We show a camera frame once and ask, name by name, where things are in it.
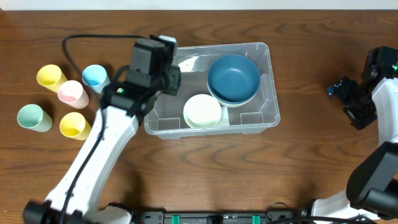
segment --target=wood grain surface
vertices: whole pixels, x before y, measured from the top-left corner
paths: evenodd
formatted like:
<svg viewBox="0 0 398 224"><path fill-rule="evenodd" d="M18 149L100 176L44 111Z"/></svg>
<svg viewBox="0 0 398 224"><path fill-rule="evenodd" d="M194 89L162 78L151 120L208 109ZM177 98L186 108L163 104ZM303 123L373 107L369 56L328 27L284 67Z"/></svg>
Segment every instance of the wood grain surface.
<svg viewBox="0 0 398 224"><path fill-rule="evenodd" d="M0 223L22 223L30 199L43 201L83 142L59 131L79 111L90 123L97 105L75 110L36 82L46 64L80 80L61 51L70 34L169 35L180 46L265 42L271 51L281 122L261 134L161 140L141 127L126 146L100 198L134 208L265 210L329 197L377 148L377 123L349 125L325 93L345 75L360 80L368 50L398 48L397 11L52 11L0 14ZM81 68L113 75L131 59L131 40L73 40ZM46 133L19 127L21 107L36 103L53 118Z"/></svg>

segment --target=green tape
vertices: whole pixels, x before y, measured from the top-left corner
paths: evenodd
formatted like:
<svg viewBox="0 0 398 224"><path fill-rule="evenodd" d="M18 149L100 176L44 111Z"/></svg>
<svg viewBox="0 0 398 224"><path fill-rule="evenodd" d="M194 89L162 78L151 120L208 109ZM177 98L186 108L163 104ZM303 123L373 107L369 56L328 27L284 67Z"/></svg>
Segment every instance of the green tape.
<svg viewBox="0 0 398 224"><path fill-rule="evenodd" d="M261 223L261 217L259 215L253 215L253 222L252 224L260 224Z"/></svg>
<svg viewBox="0 0 398 224"><path fill-rule="evenodd" d="M173 215L172 216L172 224L180 224L180 216L179 215Z"/></svg>

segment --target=pink cup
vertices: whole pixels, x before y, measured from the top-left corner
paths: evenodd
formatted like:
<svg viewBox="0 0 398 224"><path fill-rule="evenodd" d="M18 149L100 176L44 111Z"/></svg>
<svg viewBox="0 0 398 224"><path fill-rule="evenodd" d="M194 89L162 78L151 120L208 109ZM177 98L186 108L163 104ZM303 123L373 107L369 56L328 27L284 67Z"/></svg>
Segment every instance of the pink cup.
<svg viewBox="0 0 398 224"><path fill-rule="evenodd" d="M75 80L66 81L58 90L60 101L76 108L82 109L88 105L88 95L83 86Z"/></svg>

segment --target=blue bowl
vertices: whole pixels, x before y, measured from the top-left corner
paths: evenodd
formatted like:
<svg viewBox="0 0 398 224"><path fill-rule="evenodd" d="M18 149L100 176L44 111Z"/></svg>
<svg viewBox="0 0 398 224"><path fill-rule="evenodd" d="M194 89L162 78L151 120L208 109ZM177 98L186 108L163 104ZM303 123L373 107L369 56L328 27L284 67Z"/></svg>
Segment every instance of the blue bowl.
<svg viewBox="0 0 398 224"><path fill-rule="evenodd" d="M241 105L253 99L260 84L256 64L242 55L226 55L210 67L208 88L220 103Z"/></svg>

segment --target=bowl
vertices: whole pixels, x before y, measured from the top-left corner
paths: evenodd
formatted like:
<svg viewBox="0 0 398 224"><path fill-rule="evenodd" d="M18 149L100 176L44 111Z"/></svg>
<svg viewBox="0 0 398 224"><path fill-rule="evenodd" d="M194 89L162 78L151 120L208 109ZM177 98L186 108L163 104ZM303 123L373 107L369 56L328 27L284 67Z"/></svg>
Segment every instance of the bowl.
<svg viewBox="0 0 398 224"><path fill-rule="evenodd" d="M260 71L242 55L225 55L209 69L210 94L223 106L242 106L254 98L260 88Z"/></svg>
<svg viewBox="0 0 398 224"><path fill-rule="evenodd" d="M191 128L214 127L221 119L221 106L212 96L195 95L185 103L183 116Z"/></svg>

